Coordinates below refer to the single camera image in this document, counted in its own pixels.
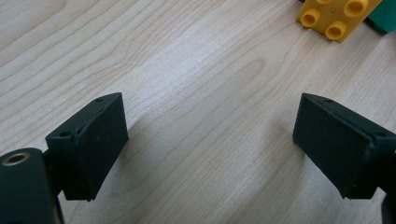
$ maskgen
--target green object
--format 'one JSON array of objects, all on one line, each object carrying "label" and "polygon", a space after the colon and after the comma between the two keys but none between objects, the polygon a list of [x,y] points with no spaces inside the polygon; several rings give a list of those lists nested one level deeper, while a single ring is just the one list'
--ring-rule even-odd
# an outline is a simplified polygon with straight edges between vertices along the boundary
[{"label": "green object", "polygon": [[390,33],[396,30],[396,0],[382,0],[368,18],[379,31]]}]

